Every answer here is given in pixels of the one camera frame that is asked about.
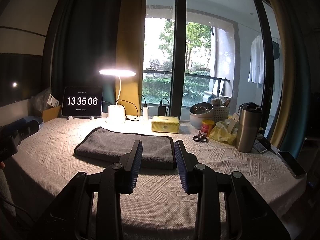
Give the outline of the black smartphone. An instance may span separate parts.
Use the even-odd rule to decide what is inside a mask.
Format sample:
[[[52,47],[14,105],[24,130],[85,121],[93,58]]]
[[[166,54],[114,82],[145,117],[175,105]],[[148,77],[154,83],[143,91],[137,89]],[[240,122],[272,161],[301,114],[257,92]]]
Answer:
[[[306,171],[304,170],[304,168],[302,168],[299,162],[296,161],[296,159],[289,151],[278,151],[277,155],[294,178],[298,179],[306,175]]]

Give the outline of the yellow tissue pack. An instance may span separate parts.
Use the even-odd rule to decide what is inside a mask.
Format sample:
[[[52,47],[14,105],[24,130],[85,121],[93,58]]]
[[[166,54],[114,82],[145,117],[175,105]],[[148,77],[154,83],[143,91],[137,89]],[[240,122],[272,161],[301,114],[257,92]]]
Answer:
[[[151,120],[151,130],[162,133],[179,133],[180,123],[177,117],[153,116]]]

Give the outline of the red tin can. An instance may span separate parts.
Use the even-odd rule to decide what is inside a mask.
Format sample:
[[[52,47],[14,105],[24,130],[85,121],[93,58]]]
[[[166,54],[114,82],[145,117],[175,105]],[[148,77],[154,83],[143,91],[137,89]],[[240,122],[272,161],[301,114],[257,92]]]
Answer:
[[[201,134],[208,137],[214,126],[215,122],[213,120],[203,119],[201,122]]]

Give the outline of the stainless steel thermos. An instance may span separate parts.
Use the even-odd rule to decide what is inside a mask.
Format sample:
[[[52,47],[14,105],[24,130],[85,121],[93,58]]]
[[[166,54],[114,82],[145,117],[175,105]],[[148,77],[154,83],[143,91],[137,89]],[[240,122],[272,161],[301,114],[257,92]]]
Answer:
[[[261,123],[261,106],[254,102],[243,103],[238,109],[239,124],[236,148],[239,152],[249,153],[253,147]]]

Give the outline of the white utensil basket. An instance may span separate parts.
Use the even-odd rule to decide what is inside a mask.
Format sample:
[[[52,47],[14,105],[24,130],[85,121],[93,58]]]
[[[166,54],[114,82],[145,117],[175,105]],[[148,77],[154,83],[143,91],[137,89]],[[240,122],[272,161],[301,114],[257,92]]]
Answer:
[[[227,106],[213,106],[213,121],[224,121],[228,118],[229,107]]]

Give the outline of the cardboard box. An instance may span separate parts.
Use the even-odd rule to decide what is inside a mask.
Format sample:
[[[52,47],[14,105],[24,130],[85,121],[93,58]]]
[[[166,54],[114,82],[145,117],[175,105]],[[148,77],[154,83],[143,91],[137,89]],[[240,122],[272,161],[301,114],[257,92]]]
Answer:
[[[44,111],[33,110],[35,116],[42,118],[43,122],[48,122],[55,118],[58,118],[61,114],[61,106],[53,107]]]

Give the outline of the white power adapter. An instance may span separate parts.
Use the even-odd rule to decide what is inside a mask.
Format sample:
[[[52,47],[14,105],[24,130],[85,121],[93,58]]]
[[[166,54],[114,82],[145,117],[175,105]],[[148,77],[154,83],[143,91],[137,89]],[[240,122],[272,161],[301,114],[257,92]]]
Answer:
[[[148,106],[144,106],[142,109],[143,112],[143,120],[148,120],[149,118],[149,108]]]

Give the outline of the blue plastic plate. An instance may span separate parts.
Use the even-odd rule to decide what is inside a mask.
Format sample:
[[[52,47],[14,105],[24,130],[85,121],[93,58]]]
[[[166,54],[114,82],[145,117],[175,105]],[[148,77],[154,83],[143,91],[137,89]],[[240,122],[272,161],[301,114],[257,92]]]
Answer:
[[[40,117],[40,116],[26,116],[24,117],[24,119],[26,120],[26,122],[30,122],[30,121],[37,121],[39,126],[42,126],[43,125],[43,119]]]

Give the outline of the tablet showing clock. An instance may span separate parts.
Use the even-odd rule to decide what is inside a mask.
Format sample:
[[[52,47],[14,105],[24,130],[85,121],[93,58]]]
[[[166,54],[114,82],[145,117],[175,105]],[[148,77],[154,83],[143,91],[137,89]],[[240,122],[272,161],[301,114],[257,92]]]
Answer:
[[[62,116],[102,115],[103,89],[101,87],[66,87],[61,108]]]

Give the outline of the yellow plastic bag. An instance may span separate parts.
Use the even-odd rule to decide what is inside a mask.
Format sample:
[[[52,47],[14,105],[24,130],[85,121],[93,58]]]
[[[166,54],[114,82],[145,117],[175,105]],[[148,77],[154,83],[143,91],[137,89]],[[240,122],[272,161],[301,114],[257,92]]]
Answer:
[[[210,132],[209,138],[218,142],[228,143],[235,145],[238,129],[233,129],[232,133],[227,130],[227,124],[225,122],[217,122]]]

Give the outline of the purple and grey towel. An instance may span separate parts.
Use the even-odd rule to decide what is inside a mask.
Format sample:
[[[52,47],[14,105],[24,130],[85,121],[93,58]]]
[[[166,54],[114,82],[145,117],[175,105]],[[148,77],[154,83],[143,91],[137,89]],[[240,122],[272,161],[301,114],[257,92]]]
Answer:
[[[176,168],[171,137],[112,132],[102,127],[90,131],[76,146],[74,154],[115,163],[131,151],[135,140],[140,140],[143,145],[142,167],[161,170]]]

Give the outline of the yellow curtain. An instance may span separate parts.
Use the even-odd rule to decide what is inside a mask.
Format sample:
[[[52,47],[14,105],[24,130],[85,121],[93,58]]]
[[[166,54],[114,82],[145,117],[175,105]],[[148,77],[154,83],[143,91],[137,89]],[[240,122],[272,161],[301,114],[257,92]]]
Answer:
[[[140,95],[142,94],[144,28],[146,0],[121,0],[116,68],[129,69],[135,76],[121,79],[119,104],[125,107],[129,116],[140,115]]]

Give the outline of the stainless steel bowl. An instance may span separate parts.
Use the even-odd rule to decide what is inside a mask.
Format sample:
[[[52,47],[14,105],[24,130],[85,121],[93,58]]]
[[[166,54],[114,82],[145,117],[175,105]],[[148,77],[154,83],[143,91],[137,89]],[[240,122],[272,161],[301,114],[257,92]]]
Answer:
[[[189,109],[190,116],[199,118],[212,118],[213,117],[213,105],[207,102],[197,103]]]

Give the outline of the white knitted tablecloth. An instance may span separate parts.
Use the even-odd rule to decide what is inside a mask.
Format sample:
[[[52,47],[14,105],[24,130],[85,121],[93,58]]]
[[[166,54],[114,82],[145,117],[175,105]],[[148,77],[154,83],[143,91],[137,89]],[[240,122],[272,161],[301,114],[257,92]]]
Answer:
[[[180,124],[177,134],[159,134],[152,132],[149,121],[112,126],[102,118],[56,118],[21,142],[7,160],[4,174],[15,204],[37,214],[76,173],[101,172],[118,160],[112,150],[126,153],[140,140],[142,168],[133,193],[120,198],[122,221],[131,235],[145,233],[159,239],[190,237],[194,230],[197,196],[182,189],[173,160],[176,140],[216,172],[241,172],[278,216],[304,193],[306,178],[294,178],[274,153],[242,153],[211,139],[195,142],[196,134],[187,122]]]

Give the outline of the white ceramic bowl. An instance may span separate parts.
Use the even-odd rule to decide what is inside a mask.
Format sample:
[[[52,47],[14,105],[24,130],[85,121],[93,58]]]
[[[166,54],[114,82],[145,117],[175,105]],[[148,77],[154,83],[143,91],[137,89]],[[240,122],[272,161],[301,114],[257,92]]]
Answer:
[[[202,126],[203,120],[212,120],[212,118],[209,117],[200,117],[199,115],[191,115],[190,116],[190,124],[195,127],[196,129],[200,130]]]

